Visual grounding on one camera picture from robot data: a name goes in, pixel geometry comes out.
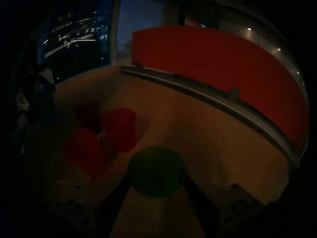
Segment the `red divider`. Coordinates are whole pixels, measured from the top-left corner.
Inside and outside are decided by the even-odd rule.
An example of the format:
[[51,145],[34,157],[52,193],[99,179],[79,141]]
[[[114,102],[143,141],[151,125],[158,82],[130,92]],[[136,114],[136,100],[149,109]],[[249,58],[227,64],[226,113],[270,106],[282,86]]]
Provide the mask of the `red divider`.
[[105,172],[105,160],[98,137],[91,130],[74,131],[65,142],[63,152],[72,164],[93,178]]
[[101,116],[101,126],[118,152],[128,152],[136,143],[136,113],[128,108],[116,108]]
[[193,26],[134,31],[132,63],[169,71],[230,92],[275,123],[300,151],[308,108],[287,69],[260,46],[233,34]]

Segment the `red panel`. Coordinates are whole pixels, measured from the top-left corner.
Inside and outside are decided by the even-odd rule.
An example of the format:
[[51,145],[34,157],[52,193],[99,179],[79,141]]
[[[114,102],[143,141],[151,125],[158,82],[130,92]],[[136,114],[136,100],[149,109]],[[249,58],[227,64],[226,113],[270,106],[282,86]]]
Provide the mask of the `red panel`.
[[308,131],[308,108],[295,80],[271,54],[243,38],[193,26],[133,32],[132,63],[240,90],[240,99],[273,121],[298,151]]

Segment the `red cup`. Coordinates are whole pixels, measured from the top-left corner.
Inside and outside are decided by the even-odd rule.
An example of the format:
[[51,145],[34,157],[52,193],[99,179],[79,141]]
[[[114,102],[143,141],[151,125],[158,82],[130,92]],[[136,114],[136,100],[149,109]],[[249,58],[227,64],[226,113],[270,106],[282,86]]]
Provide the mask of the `red cup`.
[[101,132],[98,101],[88,101],[80,104],[76,108],[76,117],[84,128],[90,129],[96,134]]
[[88,129],[74,131],[64,144],[65,157],[93,178],[105,172],[105,160],[97,135]]
[[101,126],[118,152],[128,152],[136,144],[136,113],[128,108],[116,108],[101,116]]

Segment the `glass window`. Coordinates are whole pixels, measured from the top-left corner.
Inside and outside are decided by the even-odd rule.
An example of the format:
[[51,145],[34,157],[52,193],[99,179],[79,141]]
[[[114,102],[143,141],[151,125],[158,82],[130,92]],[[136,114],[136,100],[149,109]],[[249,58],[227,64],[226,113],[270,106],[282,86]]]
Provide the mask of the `glass window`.
[[131,57],[132,32],[162,25],[163,4],[156,0],[121,0],[117,59]]
[[110,64],[111,7],[112,0],[100,0],[86,2],[80,13],[70,7],[69,12],[73,14],[67,12],[61,16],[61,12],[56,12],[53,15],[45,32],[48,41],[43,45],[40,63],[53,69],[57,82]]

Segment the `beige tabletop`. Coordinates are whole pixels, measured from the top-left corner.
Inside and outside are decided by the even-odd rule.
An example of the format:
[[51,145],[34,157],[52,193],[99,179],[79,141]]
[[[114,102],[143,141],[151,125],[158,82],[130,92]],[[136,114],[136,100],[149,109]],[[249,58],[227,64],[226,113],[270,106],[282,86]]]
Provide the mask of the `beige tabletop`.
[[[127,107],[137,114],[137,144],[128,153],[120,153],[101,180],[126,170],[130,158],[148,146],[165,146],[176,151],[184,160],[189,175],[220,186],[240,184],[263,203],[275,201],[288,182],[287,159],[263,136],[232,116],[168,87],[136,77],[120,74],[115,67],[103,68],[80,75],[57,87],[54,95],[57,123],[50,128],[35,126],[27,135],[26,167],[33,183],[33,195],[46,201],[53,184],[68,179],[76,184],[88,184],[90,177],[70,164],[62,147],[69,134],[80,128],[75,118],[76,107],[88,100],[97,100],[101,113],[112,108]],[[170,201],[184,193],[179,190]],[[166,202],[146,202],[143,195],[130,189],[122,211],[129,210],[133,201],[138,219],[130,225],[137,232],[138,223],[148,209],[155,216],[147,219],[154,231],[161,224],[157,217],[164,212]],[[179,207],[188,207],[180,200]],[[184,213],[192,213],[192,208]],[[114,226],[118,232],[126,219],[123,212]],[[196,223],[188,229],[196,229]]]

